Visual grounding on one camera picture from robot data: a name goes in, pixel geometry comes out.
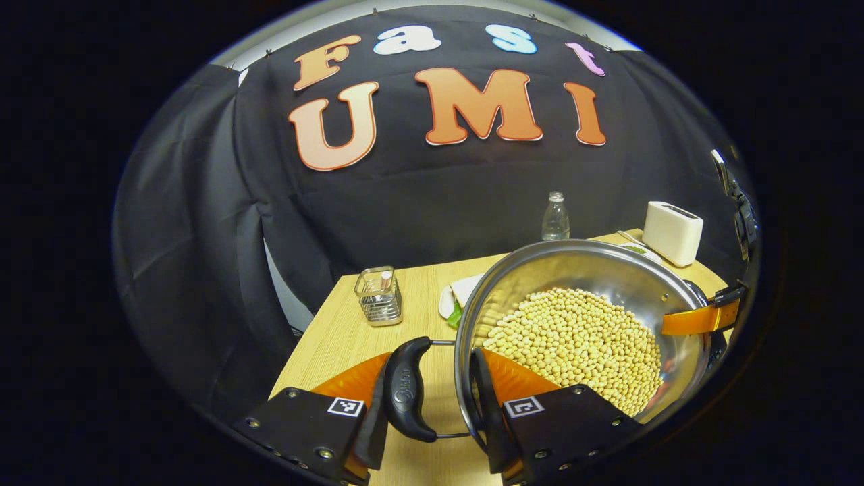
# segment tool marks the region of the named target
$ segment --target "pink letter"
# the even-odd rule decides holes
[[[579,56],[579,61],[582,61],[582,64],[584,64],[589,71],[597,74],[598,76],[606,75],[605,71],[603,71],[602,69],[597,67],[596,64],[594,64],[594,55],[585,50],[584,47],[580,46],[575,42],[564,42],[564,45],[573,49],[576,52],[576,55]]]

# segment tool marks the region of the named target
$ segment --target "metal pot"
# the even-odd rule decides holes
[[[612,304],[633,312],[656,337],[664,386],[635,420],[644,424],[656,418],[699,384],[708,365],[710,336],[665,336],[660,329],[664,314],[706,305],[701,291],[659,263],[621,246],[591,240],[543,241],[510,253],[486,272],[463,310],[455,342],[417,338],[394,352],[384,390],[384,396],[389,398],[385,404],[391,423],[408,437],[425,442],[467,435],[437,435],[420,416],[420,356],[432,344],[454,344],[456,394],[462,417],[468,433],[485,451],[470,366],[473,349],[485,339],[479,334],[480,327],[494,326],[527,294],[553,286],[606,296]]]

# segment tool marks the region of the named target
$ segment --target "clear bottle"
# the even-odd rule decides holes
[[[549,193],[549,207],[543,215],[543,241],[566,240],[570,237],[570,218],[564,207],[564,195],[558,191]]]

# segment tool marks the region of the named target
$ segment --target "table surface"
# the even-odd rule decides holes
[[[641,230],[627,232],[641,240]],[[628,241],[619,234],[591,240],[614,244]],[[314,388],[334,375],[364,360],[393,351],[415,337],[454,340],[456,330],[438,314],[442,289],[455,280],[485,273],[506,254],[396,269],[394,273],[402,291],[403,321],[387,327],[374,328],[366,323],[354,295],[357,275],[342,277],[288,359],[270,397],[286,387]],[[664,261],[664,265],[679,277],[699,285],[708,296],[726,287],[717,275],[698,261],[684,268],[677,268],[668,261]],[[456,399],[453,360],[453,348],[433,346],[420,361],[425,389],[422,415],[438,433],[467,430]],[[372,486],[500,486],[500,476],[489,473],[486,454],[473,438],[444,438],[427,444],[406,438],[392,425],[389,427],[381,470],[369,471]]]

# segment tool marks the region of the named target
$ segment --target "orange letter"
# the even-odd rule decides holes
[[[333,170],[347,167],[365,157],[375,144],[375,112],[372,94],[378,83],[370,81],[351,86],[339,93],[339,100],[348,103],[353,135],[347,144],[331,147],[324,138],[324,120],[321,114],[328,101],[323,98],[309,101],[288,115],[297,132],[297,151],[310,169]]]
[[[600,131],[597,110],[594,108],[594,99],[597,98],[597,95],[590,89],[576,83],[564,83],[564,89],[573,95],[573,102],[576,103],[576,117],[579,119],[576,139],[586,145],[605,144],[606,136]]]
[[[294,59],[300,63],[300,80],[294,84],[294,91],[300,91],[312,86],[324,78],[329,78],[339,72],[339,66],[330,66],[329,61],[341,62],[348,57],[346,46],[360,42],[359,35],[349,35],[336,42],[330,42],[315,50]]]
[[[492,123],[501,110],[501,126],[496,132],[504,140],[539,140],[543,131],[534,123],[528,100],[527,74],[511,69],[497,69],[489,76],[483,93],[465,76],[451,67],[425,69],[414,79],[426,85],[432,100],[432,131],[426,134],[431,145],[458,144],[468,138],[468,131],[456,122],[456,110],[471,126],[474,134],[486,139]]]

